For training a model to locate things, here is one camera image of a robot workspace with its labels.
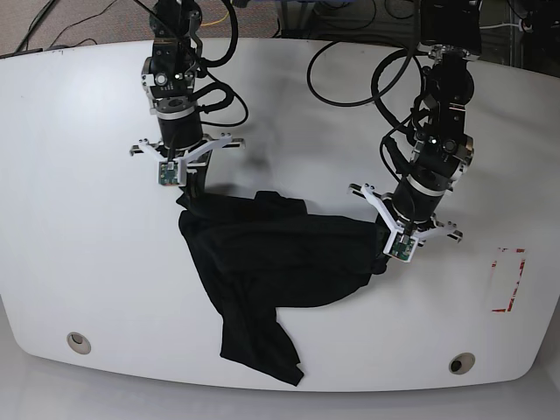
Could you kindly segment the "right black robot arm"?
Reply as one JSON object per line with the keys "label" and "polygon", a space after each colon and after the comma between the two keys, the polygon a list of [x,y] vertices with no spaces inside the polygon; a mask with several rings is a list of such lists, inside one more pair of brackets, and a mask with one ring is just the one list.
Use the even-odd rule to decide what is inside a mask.
{"label": "right black robot arm", "polygon": [[[131,155],[146,154],[157,161],[160,186],[177,187],[189,200],[205,190],[207,167],[213,151],[239,148],[244,141],[224,132],[214,138],[203,130],[208,115],[228,108],[241,97],[225,82],[212,77],[211,69],[222,67],[234,56],[239,40],[238,20],[231,2],[224,2],[230,23],[228,48],[219,59],[203,56],[197,32],[202,10],[194,1],[158,1],[148,10],[154,34],[151,55],[141,73],[150,113],[157,118],[160,138],[144,138],[130,148]],[[198,79],[211,77],[196,88]]]}

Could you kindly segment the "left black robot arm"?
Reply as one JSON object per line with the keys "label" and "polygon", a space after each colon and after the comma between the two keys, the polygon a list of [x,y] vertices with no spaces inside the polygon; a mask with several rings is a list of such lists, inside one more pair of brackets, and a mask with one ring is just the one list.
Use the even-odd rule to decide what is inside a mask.
{"label": "left black robot arm", "polygon": [[[463,238],[455,223],[438,220],[436,209],[473,161],[473,139],[465,133],[466,105],[474,94],[467,64],[481,54],[480,9],[479,1],[415,1],[408,45],[373,36],[395,50],[375,68],[368,98],[343,102],[315,95],[338,108],[374,104],[391,126],[379,153],[396,189],[379,194],[369,184],[350,187],[375,208],[376,221],[386,230],[378,241],[382,267],[390,259],[410,262],[417,248],[433,237]],[[432,64],[418,65],[419,93],[409,115],[398,120],[382,98],[421,55]]]}

